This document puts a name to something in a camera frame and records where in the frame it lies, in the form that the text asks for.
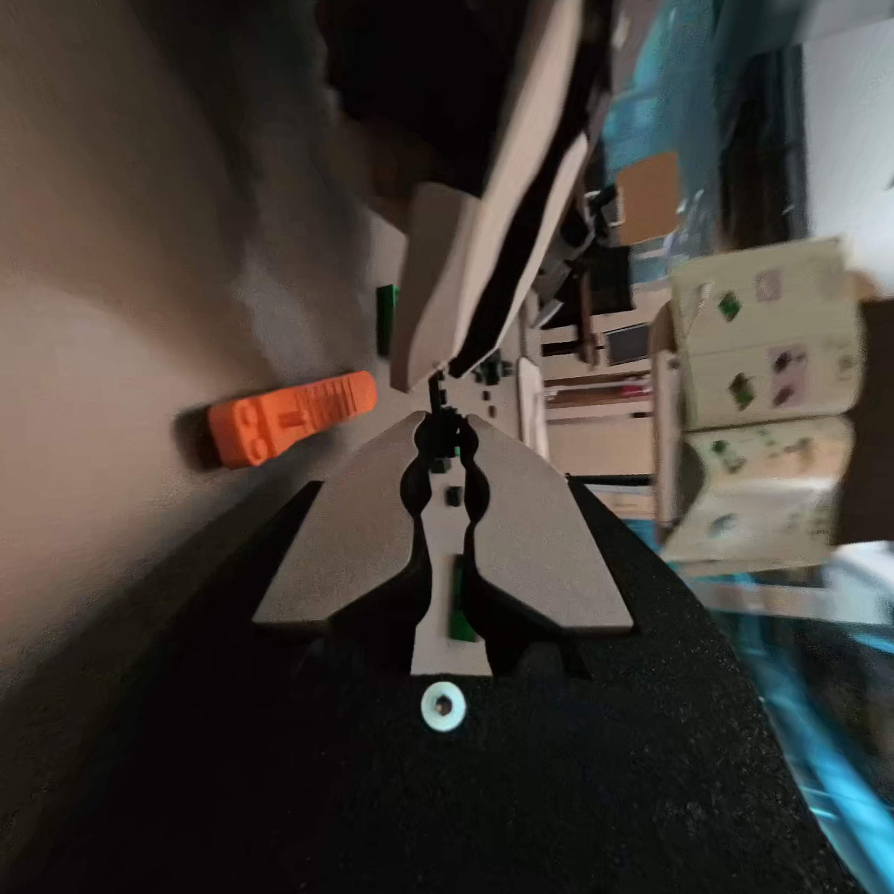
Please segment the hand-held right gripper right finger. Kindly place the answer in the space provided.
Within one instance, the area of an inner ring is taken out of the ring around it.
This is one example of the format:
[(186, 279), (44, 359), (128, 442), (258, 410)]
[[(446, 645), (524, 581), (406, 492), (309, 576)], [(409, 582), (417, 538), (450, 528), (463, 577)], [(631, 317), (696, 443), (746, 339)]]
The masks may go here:
[(625, 635), (634, 620), (565, 477), (468, 415), (463, 603), (483, 639)]

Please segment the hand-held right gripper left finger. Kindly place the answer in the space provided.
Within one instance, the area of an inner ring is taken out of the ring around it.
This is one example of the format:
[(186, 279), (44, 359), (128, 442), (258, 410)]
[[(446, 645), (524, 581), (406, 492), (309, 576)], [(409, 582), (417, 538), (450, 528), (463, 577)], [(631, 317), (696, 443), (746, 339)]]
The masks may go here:
[(433, 419), (410, 414), (321, 485), (253, 616), (275, 630), (414, 633), (431, 603), (422, 515)]

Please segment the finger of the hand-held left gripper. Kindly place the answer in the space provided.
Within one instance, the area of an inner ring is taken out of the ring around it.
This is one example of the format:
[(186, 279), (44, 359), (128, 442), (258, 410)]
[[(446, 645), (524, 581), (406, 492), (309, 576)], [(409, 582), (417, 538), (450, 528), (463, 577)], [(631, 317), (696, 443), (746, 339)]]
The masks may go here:
[(422, 183), (411, 199), (389, 354), (398, 392), (412, 393), (460, 353), (475, 306), (482, 212), (479, 198), (442, 183)]
[(535, 281), (586, 157), (595, 83), (596, 2), (529, 2), (463, 274), (454, 378), (499, 347)]

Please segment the dark green lego brick stack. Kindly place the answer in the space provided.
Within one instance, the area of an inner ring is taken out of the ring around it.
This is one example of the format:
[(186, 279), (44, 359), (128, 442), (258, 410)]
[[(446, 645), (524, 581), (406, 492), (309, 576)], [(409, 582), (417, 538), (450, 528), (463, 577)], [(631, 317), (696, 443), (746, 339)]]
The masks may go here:
[(446, 375), (435, 372), (428, 380), (430, 419), (426, 434), (426, 451), (429, 472), (433, 475), (448, 473), (456, 458), (461, 457), (462, 425), (464, 419), (449, 403)]

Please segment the green lego base, tan brick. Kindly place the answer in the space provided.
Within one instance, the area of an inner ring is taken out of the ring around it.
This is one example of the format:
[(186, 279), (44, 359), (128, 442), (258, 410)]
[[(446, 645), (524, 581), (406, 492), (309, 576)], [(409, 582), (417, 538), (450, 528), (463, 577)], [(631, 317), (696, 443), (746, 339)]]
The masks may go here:
[(452, 554), (449, 571), (446, 635), (453, 643), (480, 643), (482, 638), (476, 632), (467, 614), (467, 598), (472, 591), (464, 554)]

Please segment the lego instruction booklet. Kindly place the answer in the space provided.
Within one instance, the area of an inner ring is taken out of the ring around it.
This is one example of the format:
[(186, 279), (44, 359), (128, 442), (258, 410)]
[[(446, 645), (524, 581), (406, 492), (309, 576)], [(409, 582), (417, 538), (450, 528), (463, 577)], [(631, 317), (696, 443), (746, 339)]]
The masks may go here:
[(832, 237), (672, 268), (649, 333), (668, 564), (725, 576), (827, 561), (866, 353), (847, 262)]

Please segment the orange brick separator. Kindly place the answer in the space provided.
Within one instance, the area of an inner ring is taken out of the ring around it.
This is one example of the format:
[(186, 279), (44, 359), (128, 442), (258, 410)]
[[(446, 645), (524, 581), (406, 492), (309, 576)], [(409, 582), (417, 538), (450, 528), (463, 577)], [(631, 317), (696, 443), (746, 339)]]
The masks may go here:
[(376, 402), (374, 376), (352, 372), (218, 403), (207, 409), (207, 425), (224, 467), (258, 467)]

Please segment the white round-cornered base plate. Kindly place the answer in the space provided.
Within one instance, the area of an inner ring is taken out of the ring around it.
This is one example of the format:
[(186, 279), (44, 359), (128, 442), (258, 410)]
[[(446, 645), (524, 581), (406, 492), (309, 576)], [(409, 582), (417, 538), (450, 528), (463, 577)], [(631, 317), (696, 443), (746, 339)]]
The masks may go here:
[(546, 391), (540, 367), (527, 357), (516, 364), (520, 441), (541, 459), (550, 461), (546, 425)]

